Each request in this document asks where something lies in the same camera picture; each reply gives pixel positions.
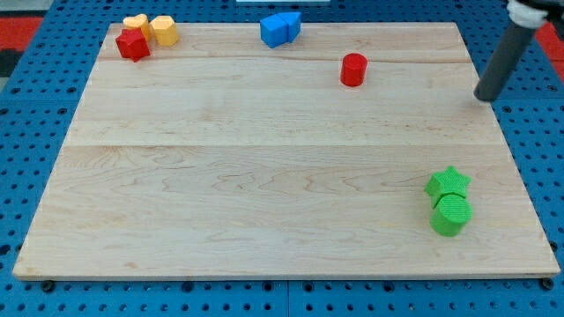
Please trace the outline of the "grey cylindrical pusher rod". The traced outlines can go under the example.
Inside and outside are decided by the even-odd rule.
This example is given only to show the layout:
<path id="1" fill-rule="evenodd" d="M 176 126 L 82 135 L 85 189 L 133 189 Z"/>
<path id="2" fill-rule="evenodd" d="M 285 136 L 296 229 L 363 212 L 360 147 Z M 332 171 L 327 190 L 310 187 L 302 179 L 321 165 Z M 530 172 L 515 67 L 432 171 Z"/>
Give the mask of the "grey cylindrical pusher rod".
<path id="1" fill-rule="evenodd" d="M 498 99 L 536 31 L 536 28 L 526 28 L 509 21 L 474 88 L 473 94 L 478 100 L 493 102 Z"/>

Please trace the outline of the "white and black rod mount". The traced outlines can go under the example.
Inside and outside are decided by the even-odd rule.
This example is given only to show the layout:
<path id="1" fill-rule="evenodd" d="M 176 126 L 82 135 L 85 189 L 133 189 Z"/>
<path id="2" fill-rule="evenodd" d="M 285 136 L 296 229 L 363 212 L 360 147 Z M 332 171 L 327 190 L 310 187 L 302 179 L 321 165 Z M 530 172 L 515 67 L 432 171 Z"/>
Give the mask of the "white and black rod mount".
<path id="1" fill-rule="evenodd" d="M 549 18 L 561 20 L 563 0 L 508 0 L 510 20 L 528 29 L 540 28 Z"/>

